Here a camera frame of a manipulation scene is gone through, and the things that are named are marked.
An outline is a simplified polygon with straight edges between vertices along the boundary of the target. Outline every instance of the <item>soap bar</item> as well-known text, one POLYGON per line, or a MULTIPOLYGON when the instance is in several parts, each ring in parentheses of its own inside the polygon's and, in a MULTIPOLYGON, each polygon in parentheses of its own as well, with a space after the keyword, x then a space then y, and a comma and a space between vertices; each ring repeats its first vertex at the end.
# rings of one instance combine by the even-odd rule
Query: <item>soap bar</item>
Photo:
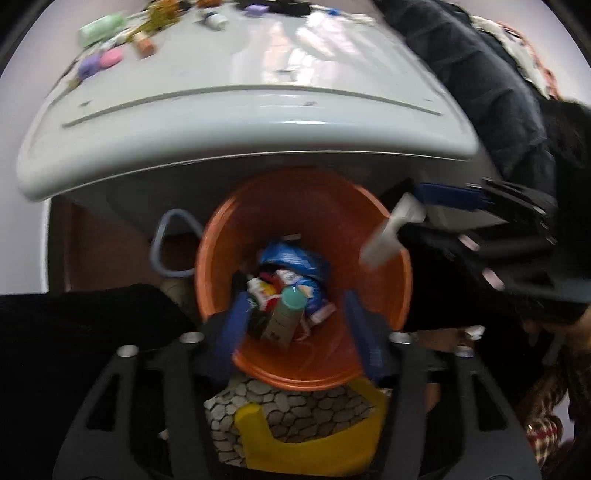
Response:
POLYGON ((100 55, 94 54, 87 56, 78 66, 78 78, 80 80, 92 77, 100 70, 100 55))
POLYGON ((112 48, 100 57, 100 66, 101 68, 108 69, 118 64, 122 59, 123 49, 121 47, 112 48))

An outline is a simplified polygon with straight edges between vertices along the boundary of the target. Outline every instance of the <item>white wall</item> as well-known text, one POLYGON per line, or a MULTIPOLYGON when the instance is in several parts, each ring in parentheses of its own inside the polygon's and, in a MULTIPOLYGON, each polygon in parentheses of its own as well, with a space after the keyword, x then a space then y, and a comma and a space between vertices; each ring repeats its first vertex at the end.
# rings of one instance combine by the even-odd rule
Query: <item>white wall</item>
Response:
POLYGON ((145 0, 55 0, 39 17, 0 77, 0 294, 44 287, 48 203, 17 190, 15 161, 37 109, 80 53, 77 29, 108 13, 139 11, 145 0))
POLYGON ((473 15, 516 28, 554 73, 565 99, 591 105, 591 68, 562 23, 541 0, 448 0, 473 15))

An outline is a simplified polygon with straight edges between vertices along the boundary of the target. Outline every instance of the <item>patterned mat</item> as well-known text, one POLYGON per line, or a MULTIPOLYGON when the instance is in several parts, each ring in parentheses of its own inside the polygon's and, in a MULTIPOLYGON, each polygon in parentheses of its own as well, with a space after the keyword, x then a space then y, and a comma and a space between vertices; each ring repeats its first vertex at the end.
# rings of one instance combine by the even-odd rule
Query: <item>patterned mat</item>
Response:
POLYGON ((273 436, 290 443, 340 432, 367 418, 372 410, 367 400, 348 387, 294 392, 246 376, 234 378, 227 389, 203 405, 221 462, 246 466, 234 414, 248 403, 260 404, 273 436))

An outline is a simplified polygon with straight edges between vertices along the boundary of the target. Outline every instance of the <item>toiletry item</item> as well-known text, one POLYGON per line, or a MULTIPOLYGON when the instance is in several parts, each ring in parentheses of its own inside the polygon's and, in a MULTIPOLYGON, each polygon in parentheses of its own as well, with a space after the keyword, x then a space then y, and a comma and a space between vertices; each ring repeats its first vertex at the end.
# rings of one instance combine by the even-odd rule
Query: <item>toiletry item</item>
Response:
POLYGON ((248 310, 250 319, 248 321, 248 333, 254 338, 261 338, 267 328, 271 315, 261 310, 261 305, 254 295, 248 294, 248 310))
POLYGON ((77 77, 80 80, 85 80, 88 77, 92 77, 95 73, 100 70, 100 55, 94 54, 87 56, 78 65, 77 77))
POLYGON ((261 18, 269 12, 268 5, 248 5, 244 9, 247 17, 261 18))
POLYGON ((124 43, 127 42, 127 37, 129 36, 129 34, 131 33, 131 29, 127 28, 125 30, 123 30, 122 32, 117 33, 117 35, 115 35, 114 37, 110 38, 109 40, 107 40, 106 42, 104 42, 100 47, 99 47, 99 52, 100 53, 104 53, 106 51, 109 51, 110 49, 114 48, 114 47, 118 47, 120 45, 123 45, 124 43))
POLYGON ((311 320, 312 326, 321 324, 336 310, 334 304, 326 299, 322 286, 316 280, 302 277, 290 270, 277 270, 276 275, 283 285, 296 286, 306 295, 308 298, 306 315, 311 320))
POLYGON ((80 43, 83 48, 105 38, 112 37, 125 28, 126 19, 123 13, 106 15, 94 22, 82 27, 80 32, 80 43))
POLYGON ((247 292, 256 297, 256 300, 261 305, 261 310, 265 310, 269 298, 278 293, 273 285, 262 281, 258 277, 250 279, 246 285, 247 292))
POLYGON ((336 312, 336 306, 331 301, 324 300, 324 305, 322 308, 316 310, 312 315, 309 317, 310 326, 320 325, 324 322, 328 317, 330 317, 334 312, 336 312))
POLYGON ((300 324, 307 303, 308 299, 299 288, 294 286, 284 288, 263 337, 287 349, 300 324))
POLYGON ((207 12, 203 15, 203 23, 212 30, 223 30, 226 28, 228 19, 217 12, 207 12))
POLYGON ((118 64, 123 59, 123 49, 121 47, 112 48, 100 56, 100 68, 108 69, 118 64))
POLYGON ((156 47, 150 37, 147 36, 144 32, 138 32, 133 36, 133 42, 135 49, 139 53, 139 56, 143 59, 153 55, 156 51, 156 47))
POLYGON ((361 246, 359 263, 368 270, 384 265, 403 249, 398 230, 406 223, 421 223, 427 216, 425 206, 410 193, 405 193, 386 220, 361 246))

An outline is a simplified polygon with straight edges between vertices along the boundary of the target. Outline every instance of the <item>small bottle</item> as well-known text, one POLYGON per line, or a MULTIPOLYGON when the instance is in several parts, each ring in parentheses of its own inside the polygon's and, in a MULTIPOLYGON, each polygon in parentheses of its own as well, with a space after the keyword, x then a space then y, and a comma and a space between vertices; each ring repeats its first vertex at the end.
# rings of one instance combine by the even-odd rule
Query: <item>small bottle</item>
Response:
POLYGON ((93 43, 109 38, 125 28, 126 18, 123 13, 111 14, 99 18, 80 29, 80 43, 86 48, 93 43))
POLYGON ((147 36, 144 32, 138 32, 133 37, 133 42, 135 49, 139 53, 139 56, 143 59, 153 55, 156 51, 156 47, 150 37, 147 36))
POLYGON ((207 12, 203 14, 203 23, 212 30, 223 30, 226 28, 228 19, 217 12, 207 12))
POLYGON ((308 298, 294 286, 285 287, 263 336, 287 349, 304 314, 308 298))

